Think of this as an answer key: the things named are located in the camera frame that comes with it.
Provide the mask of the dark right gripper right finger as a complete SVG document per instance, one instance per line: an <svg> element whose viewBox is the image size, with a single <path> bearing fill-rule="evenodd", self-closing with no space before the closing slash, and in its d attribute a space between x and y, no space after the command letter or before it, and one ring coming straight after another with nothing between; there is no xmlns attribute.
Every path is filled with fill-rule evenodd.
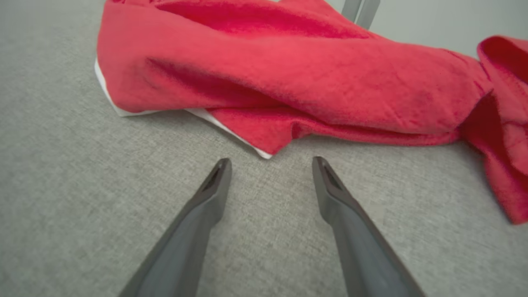
<svg viewBox="0 0 528 297"><path fill-rule="evenodd" d="M319 212L332 227L348 297L425 297L328 161L314 157L312 172Z"/></svg>

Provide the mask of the grey partition post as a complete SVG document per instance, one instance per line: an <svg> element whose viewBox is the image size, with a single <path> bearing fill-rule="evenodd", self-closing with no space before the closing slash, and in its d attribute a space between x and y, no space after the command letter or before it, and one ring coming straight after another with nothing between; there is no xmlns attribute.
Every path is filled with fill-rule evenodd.
<svg viewBox="0 0 528 297"><path fill-rule="evenodd" d="M380 3L381 0L344 0L341 15L369 30Z"/></svg>

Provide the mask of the grey fabric sofa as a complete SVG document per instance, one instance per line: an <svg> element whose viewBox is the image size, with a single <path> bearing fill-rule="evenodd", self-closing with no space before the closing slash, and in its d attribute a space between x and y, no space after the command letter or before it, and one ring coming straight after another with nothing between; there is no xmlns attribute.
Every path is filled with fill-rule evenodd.
<svg viewBox="0 0 528 297"><path fill-rule="evenodd" d="M94 73L103 2L0 0L0 297L117 297L220 158L233 163L198 297L346 297L324 156L429 297L528 297L528 224L465 143L326 137L271 160L186 111L122 118Z"/></svg>

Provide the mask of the red garment with white hem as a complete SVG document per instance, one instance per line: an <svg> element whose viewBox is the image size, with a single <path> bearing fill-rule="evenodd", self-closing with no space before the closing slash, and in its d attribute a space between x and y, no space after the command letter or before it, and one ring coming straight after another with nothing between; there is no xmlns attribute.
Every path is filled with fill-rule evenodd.
<svg viewBox="0 0 528 297"><path fill-rule="evenodd" d="M478 59L400 43L324 0L106 0L97 72L123 116L188 110L270 158L310 134L464 140L513 224L528 222L528 40Z"/></svg>

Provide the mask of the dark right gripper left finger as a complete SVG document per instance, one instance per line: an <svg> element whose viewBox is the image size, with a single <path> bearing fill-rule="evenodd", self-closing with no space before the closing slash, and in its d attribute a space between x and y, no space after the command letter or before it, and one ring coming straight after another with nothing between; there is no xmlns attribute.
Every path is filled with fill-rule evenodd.
<svg viewBox="0 0 528 297"><path fill-rule="evenodd" d="M220 159L119 297L196 297L209 236L223 217L231 177L231 160Z"/></svg>

